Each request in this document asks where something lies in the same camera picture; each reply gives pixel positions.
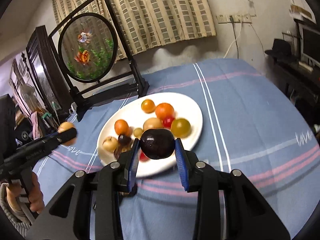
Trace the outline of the cream fruit brown stripe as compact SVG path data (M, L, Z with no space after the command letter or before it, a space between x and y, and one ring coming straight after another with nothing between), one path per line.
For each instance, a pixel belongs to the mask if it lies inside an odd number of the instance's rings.
M118 148L118 140L115 137L106 137L103 141L103 149L107 152L113 153Z

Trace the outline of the orange mandarin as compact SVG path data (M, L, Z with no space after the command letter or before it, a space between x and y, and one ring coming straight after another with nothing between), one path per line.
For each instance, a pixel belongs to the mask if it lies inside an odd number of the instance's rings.
M160 103L155 109L157 118L164 120L168 117L174 117L175 110L169 103Z
M117 135L131 135L131 128L129 127L128 123L123 119L119 119L115 122L114 130Z

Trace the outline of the brown mangosteen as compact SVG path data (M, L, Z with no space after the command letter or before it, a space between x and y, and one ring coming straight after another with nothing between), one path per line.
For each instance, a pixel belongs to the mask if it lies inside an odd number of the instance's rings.
M117 143L116 149L113 152L113 155L115 157L115 159L119 159L120 155L123 152L127 152L130 151L132 148L132 143L129 143L128 145L121 145L120 143Z

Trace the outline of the red cherry tomato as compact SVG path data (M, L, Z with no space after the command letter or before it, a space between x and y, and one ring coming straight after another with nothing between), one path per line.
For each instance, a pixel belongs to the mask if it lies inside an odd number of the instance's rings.
M142 151L140 152L140 157L139 157L139 161L141 162L146 162L150 160Z
M163 124L164 128L171 129L171 124L174 120L175 120L175 118L173 116L167 116L166 118L164 118L162 120L162 124Z

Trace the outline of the small yellow longan front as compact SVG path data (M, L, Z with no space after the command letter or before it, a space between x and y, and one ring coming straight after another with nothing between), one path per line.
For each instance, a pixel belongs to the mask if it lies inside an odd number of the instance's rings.
M135 129L133 130L133 135L134 135L136 138L140 139L140 137L142 136L143 132L144 132L144 130L143 130L142 128L135 128Z

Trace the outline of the olive yellow tomato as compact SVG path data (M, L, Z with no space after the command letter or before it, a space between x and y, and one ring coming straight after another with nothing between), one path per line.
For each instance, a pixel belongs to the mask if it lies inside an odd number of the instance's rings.
M178 118L172 121L170 130L175 137L185 138L191 132L191 124L187 119Z

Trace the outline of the large cream round fruit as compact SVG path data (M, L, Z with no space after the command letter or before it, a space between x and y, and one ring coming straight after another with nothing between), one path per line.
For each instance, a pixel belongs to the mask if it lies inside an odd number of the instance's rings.
M159 118L149 118L143 124L143 130L146 131L148 129L161 129L163 128L163 123Z

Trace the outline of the yellow orange tomato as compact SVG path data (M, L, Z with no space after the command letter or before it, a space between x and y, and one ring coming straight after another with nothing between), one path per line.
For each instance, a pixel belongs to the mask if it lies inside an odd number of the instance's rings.
M156 105L152 100L146 99L142 102L141 109L144 113L153 113L156 109Z

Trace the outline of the beige fruit pair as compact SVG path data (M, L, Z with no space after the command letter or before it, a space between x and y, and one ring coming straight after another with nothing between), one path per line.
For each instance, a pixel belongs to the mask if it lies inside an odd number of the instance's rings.
M58 128L58 132L61 133L61 132L64 132L70 128L74 128L75 126L71 123L71 122L68 122L68 121L65 121L63 123L61 123L61 125L59 126ZM73 138L72 140L68 141L68 142L65 142L63 145L65 146L71 146L71 145L74 145L76 142L76 138Z

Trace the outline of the dark framed picture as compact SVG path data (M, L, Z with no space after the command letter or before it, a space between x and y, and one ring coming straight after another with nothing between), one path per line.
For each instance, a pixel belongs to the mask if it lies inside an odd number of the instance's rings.
M58 119L66 119L72 98L53 55L44 25L33 31L26 52L33 79L46 110Z

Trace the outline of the round goldfish screen black stand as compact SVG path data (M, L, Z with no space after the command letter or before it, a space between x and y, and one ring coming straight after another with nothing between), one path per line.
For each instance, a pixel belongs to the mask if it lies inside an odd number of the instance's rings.
M146 96L144 79L110 0L87 0L48 35L50 48L76 104L77 120L95 106L121 96ZM122 48L129 71L107 77Z

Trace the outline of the white oval plate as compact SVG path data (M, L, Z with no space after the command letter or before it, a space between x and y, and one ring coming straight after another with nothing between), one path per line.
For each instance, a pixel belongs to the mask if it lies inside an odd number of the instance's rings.
M149 177L176 164L177 138L191 151L202 125L202 112L192 98L170 92L151 94L132 101L108 119L97 141L99 158L106 166L137 142L146 158L139 160L136 176Z

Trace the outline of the checked beige curtain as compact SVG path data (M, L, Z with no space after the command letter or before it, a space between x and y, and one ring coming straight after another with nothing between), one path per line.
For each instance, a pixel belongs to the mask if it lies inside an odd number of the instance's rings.
M56 23L87 0L52 0ZM207 0L109 0L133 55L178 41L216 36Z

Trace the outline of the computer monitor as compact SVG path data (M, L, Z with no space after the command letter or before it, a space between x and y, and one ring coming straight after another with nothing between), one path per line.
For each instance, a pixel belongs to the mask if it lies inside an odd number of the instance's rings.
M301 55L319 67L319 30L306 24L299 24Z

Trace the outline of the wall power strip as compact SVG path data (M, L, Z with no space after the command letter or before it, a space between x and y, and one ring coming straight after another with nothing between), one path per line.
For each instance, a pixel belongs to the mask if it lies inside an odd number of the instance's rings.
M234 14L234 15L215 15L215 18L219 24L224 23L252 23L250 14Z

